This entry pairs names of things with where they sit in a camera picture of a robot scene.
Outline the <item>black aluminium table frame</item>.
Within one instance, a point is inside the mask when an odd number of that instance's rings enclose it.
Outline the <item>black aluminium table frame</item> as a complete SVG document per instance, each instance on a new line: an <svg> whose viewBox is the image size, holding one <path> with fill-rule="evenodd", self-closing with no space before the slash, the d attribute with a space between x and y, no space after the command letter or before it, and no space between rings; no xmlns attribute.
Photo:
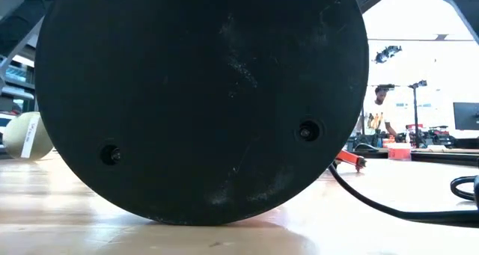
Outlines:
<svg viewBox="0 0 479 255"><path fill-rule="evenodd" d="M412 150L411 160L479 168L479 150L446 149L439 152L427 149Z"/></svg>

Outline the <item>dark glass shelving unit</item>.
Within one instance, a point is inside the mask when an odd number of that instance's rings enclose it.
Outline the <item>dark glass shelving unit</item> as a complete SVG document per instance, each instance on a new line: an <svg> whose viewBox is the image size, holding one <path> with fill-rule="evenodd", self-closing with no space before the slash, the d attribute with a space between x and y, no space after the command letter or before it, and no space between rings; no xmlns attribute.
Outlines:
<svg viewBox="0 0 479 255"><path fill-rule="evenodd" d="M37 111L34 61L20 55L0 55L0 112L21 114Z"/></svg>

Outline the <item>red desk lamp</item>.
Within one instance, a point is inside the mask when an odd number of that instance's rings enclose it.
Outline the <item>red desk lamp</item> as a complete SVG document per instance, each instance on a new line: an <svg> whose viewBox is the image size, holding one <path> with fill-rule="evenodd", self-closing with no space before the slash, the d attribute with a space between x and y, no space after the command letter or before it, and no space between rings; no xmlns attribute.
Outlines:
<svg viewBox="0 0 479 255"><path fill-rule="evenodd" d="M356 0L54 0L35 57L46 131L107 201L217 225L297 195L356 126Z"/></svg>

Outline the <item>red plastic container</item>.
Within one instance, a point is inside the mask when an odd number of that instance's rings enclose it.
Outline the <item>red plastic container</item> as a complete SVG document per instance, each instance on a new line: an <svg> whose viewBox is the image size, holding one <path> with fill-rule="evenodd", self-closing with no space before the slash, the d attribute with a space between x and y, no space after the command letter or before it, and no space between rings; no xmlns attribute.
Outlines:
<svg viewBox="0 0 479 255"><path fill-rule="evenodd" d="M387 147L388 159L410 161L412 146L409 143L393 143Z"/></svg>

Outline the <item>black ceiling spotlight cluster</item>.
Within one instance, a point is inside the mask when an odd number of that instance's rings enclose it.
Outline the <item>black ceiling spotlight cluster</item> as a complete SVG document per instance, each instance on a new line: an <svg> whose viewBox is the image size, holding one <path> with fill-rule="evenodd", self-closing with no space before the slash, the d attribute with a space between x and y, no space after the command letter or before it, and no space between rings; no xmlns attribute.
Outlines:
<svg viewBox="0 0 479 255"><path fill-rule="evenodd" d="M376 57L373 59L373 61L376 64L384 64L387 60L394 57L402 50L402 46L386 46L382 51L376 53Z"/></svg>

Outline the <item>person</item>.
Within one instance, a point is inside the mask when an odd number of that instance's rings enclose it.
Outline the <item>person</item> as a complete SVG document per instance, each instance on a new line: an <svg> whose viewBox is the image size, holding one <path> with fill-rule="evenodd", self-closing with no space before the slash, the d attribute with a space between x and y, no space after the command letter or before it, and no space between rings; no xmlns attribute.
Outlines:
<svg viewBox="0 0 479 255"><path fill-rule="evenodd" d="M378 85L375 98L365 100L355 127L355 134L360 132L373 147L378 146L380 135L397 136L391 124L391 106L385 101L393 85Z"/></svg>

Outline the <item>black computer monitor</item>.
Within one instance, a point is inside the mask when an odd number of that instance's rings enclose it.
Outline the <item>black computer monitor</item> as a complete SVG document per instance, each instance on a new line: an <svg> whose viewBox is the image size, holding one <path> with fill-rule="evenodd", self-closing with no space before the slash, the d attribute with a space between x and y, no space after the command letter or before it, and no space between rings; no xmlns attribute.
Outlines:
<svg viewBox="0 0 479 255"><path fill-rule="evenodd" d="M479 103L454 102L453 108L455 129L479 131Z"/></svg>

